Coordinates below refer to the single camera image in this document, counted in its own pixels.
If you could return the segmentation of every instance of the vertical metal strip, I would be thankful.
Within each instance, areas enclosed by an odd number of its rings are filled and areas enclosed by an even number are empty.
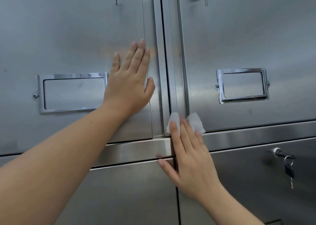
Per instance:
[[[172,50],[172,34],[169,12],[169,0],[161,0],[163,13],[163,26],[165,32],[166,60],[170,93],[171,112],[178,112],[176,81],[174,75],[173,50]]]
[[[159,76],[160,76],[160,87],[161,87],[163,125],[164,125],[165,135],[166,135],[166,127],[168,125],[168,121],[170,117],[170,109],[169,109],[167,66],[166,66],[166,58],[165,58],[165,44],[164,44],[160,0],[154,0],[154,12],[155,12],[157,51],[158,51]]]

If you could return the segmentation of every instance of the forearm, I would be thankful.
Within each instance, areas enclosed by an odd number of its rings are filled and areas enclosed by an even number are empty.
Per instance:
[[[3,166],[1,224],[53,224],[123,121],[103,106]]]
[[[204,196],[201,205],[218,225],[263,225],[220,185]]]

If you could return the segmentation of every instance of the hand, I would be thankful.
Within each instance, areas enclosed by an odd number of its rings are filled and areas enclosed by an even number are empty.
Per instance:
[[[118,110],[127,119],[148,104],[155,90],[151,77],[147,80],[146,88],[144,86],[149,58],[150,50],[143,39],[139,45],[135,41],[132,43],[121,66],[120,56],[115,53],[103,105]]]
[[[170,132],[179,172],[163,159],[159,159],[158,163],[181,191],[202,203],[205,197],[216,194],[222,188],[212,157],[201,134],[193,132],[187,120],[180,118],[180,136],[173,121],[170,122]]]

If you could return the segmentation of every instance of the metal label frame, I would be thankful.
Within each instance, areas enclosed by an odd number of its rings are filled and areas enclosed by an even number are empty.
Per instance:
[[[80,108],[62,108],[62,109],[45,109],[45,80],[60,80],[60,79],[87,79],[87,78],[104,78],[105,87],[107,85],[108,73],[87,73],[87,74],[54,74],[54,75],[38,75],[38,91],[39,91],[39,111],[41,114],[58,113],[58,112],[77,112],[94,110],[97,107],[80,107]]]
[[[262,75],[263,95],[252,95],[252,96],[245,96],[245,97],[226,97],[225,96],[223,74],[239,74],[239,73],[254,73],[254,72],[260,72]],[[264,68],[217,70],[216,75],[217,75],[217,84],[215,85],[215,89],[218,91],[220,104],[269,99],[268,87],[270,86],[270,82],[267,80],[266,69]]]

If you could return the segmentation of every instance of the person's left hand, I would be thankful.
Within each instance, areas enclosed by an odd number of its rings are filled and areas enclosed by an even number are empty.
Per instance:
[[[155,84],[150,77],[145,88],[150,49],[145,40],[133,42],[126,59],[120,65],[120,56],[115,53],[113,67],[105,88],[103,105],[124,114],[125,119],[138,113],[151,99]]]

